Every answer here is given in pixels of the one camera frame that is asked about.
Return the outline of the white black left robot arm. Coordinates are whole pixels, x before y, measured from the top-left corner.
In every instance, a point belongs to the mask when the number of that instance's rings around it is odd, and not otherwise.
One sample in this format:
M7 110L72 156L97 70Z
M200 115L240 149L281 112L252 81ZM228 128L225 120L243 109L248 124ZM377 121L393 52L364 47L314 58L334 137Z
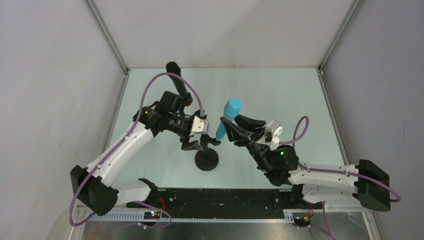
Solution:
M76 165L70 172L73 192L77 199L98 216L104 216L115 205L145 201L156 186L145 178L127 185L114 184L121 168L154 137L164 131L179 136L183 151L212 153L209 145L220 141L208 135L208 121L200 112L187 116L183 98L165 91L159 101L144 106L134 116L125 132L111 147L86 167Z

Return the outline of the black microphone orange tip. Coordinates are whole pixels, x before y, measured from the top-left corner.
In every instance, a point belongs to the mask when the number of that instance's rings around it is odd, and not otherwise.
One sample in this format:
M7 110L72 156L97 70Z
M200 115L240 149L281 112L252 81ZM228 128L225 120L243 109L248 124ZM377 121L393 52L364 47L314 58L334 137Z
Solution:
M174 61L168 62L165 66L165 69L167 73L172 73L174 75L179 76L180 78L182 77L181 68ZM191 94L187 91L186 85L178 77L175 77L173 75L170 75L169 77L172 80L178 94L183 98L184 105L186 107L189 107L193 102L193 98Z

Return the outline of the blue microphone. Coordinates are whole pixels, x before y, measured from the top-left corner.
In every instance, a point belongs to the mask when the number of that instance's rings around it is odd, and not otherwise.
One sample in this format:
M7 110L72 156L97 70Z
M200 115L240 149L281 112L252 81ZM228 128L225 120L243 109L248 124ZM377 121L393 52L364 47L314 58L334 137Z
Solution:
M230 98L224 106L223 118L229 121L233 121L240 113L242 108L242 101L237 97ZM226 130L222 122L219 123L215 139L221 141L226 135Z

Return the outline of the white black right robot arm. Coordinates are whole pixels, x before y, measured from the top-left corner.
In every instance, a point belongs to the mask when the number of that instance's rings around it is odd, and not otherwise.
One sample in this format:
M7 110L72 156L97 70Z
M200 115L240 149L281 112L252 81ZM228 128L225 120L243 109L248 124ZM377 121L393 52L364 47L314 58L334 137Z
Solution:
M269 182L291 186L294 200L310 204L323 202L359 203L363 208L391 210L390 177L370 160L358 164L321 165L301 163L291 144L280 144L283 131L276 120L266 122L238 115L220 118L228 140L245 147Z

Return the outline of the black microphone stand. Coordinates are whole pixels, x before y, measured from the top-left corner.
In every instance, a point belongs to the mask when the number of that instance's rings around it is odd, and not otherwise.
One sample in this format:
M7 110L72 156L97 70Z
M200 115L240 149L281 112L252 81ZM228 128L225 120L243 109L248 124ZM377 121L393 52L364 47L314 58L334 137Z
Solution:
M195 155L195 165L202 171L214 170L219 164L218 153L209 147L202 147Z

